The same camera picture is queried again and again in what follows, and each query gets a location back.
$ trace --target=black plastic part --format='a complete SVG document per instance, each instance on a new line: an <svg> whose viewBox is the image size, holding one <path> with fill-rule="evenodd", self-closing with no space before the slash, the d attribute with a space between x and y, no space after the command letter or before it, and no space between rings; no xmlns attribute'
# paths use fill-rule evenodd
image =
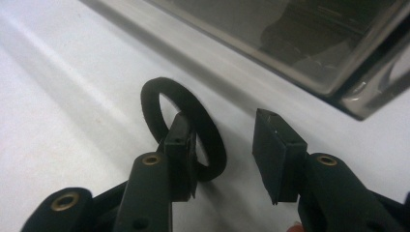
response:
<svg viewBox="0 0 410 232"><path fill-rule="evenodd" d="M169 158L172 202L188 201L191 195L195 195L195 144L196 132L184 114L178 113L164 141L164 151Z"/></svg>
<svg viewBox="0 0 410 232"><path fill-rule="evenodd" d="M257 109L252 152L273 204L297 201L307 148L279 115Z"/></svg>
<svg viewBox="0 0 410 232"><path fill-rule="evenodd" d="M133 163L113 231L164 232L172 228L169 161L148 153Z"/></svg>
<svg viewBox="0 0 410 232"><path fill-rule="evenodd" d="M407 194L404 205L376 192L374 192L373 195L384 206L389 214L406 229L406 231L410 231L410 193Z"/></svg>
<svg viewBox="0 0 410 232"><path fill-rule="evenodd" d="M126 186L127 182L124 182L123 184L94 197L93 211L96 223L92 231L112 231Z"/></svg>
<svg viewBox="0 0 410 232"><path fill-rule="evenodd" d="M307 232L404 231L342 160L313 154L307 158L305 173L299 214ZM320 209L322 220L311 216L314 209Z"/></svg>
<svg viewBox="0 0 410 232"><path fill-rule="evenodd" d="M202 141L209 165L198 163L197 180L206 182L218 177L226 166L226 152L216 125L189 90L165 77L148 81L141 91L142 112L152 135L160 143L169 131L162 117L160 94L168 97L184 112Z"/></svg>
<svg viewBox="0 0 410 232"><path fill-rule="evenodd" d="M64 188L43 201L22 231L89 231L94 224L92 209L89 190Z"/></svg>

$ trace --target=black rubber o-ring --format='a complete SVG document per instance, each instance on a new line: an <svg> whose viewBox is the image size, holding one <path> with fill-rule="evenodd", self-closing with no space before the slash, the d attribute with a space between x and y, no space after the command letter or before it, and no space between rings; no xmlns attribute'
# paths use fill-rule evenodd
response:
<svg viewBox="0 0 410 232"><path fill-rule="evenodd" d="M167 96L184 112L202 141L209 165L198 163L198 181L207 182L218 177L226 166L226 152L217 126L188 89L165 77L149 80L141 91L142 112L151 134L160 143L169 131L162 117L160 94Z"/></svg>

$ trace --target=rubber ring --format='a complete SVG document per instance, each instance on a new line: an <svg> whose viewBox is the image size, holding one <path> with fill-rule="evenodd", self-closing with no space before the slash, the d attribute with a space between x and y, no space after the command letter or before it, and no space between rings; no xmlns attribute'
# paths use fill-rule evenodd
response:
<svg viewBox="0 0 410 232"><path fill-rule="evenodd" d="M226 166L226 152L217 126L188 89L166 77L149 80L142 87L142 112L151 134L160 143L169 131L161 112L160 94L168 97L187 116L202 141L209 165L198 163L198 181L207 182L218 177Z"/></svg>

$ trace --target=white surface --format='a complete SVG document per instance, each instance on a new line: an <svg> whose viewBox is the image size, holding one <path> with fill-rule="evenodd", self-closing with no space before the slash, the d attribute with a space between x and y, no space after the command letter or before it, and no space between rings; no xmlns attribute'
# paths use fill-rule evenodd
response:
<svg viewBox="0 0 410 232"><path fill-rule="evenodd" d="M0 231L18 231L56 190L97 195L125 181L133 159L157 148L139 102L157 76L198 96L228 151L220 177L173 204L174 231L285 231L297 219L296 204L270 204L250 154L257 107L287 120L309 152L343 159L369 189L404 200L409 91L357 122L145 2L115 7L137 26L121 29L81 2L0 3Z"/></svg>

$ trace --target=screw hole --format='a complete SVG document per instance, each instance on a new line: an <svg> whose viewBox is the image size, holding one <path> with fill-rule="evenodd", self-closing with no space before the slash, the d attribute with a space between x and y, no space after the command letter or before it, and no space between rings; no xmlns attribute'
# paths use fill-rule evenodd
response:
<svg viewBox="0 0 410 232"><path fill-rule="evenodd" d="M367 228L369 228L371 231L375 231L375 232L384 232L385 228L383 225L381 225L378 222L375 222L373 220L369 220L366 224Z"/></svg>
<svg viewBox="0 0 410 232"><path fill-rule="evenodd" d="M145 165L154 165L154 164L160 162L160 160L161 160L161 159L160 159L159 156L157 156L157 155L152 155L152 156L149 156L149 157L144 158L144 159L142 160L142 162L143 162Z"/></svg>
<svg viewBox="0 0 410 232"><path fill-rule="evenodd" d="M78 202L79 195L77 192L71 191L67 192L57 199L55 199L51 204L51 210L53 211L65 211L74 206Z"/></svg>
<svg viewBox="0 0 410 232"><path fill-rule="evenodd" d="M337 164L337 161L333 158L327 157L327 156L320 156L317 158L319 162L322 164L328 165L328 166L335 166Z"/></svg>
<svg viewBox="0 0 410 232"><path fill-rule="evenodd" d="M149 224L150 224L150 222L148 221L148 219L138 218L133 222L132 227L135 230L143 230L143 229L148 228Z"/></svg>

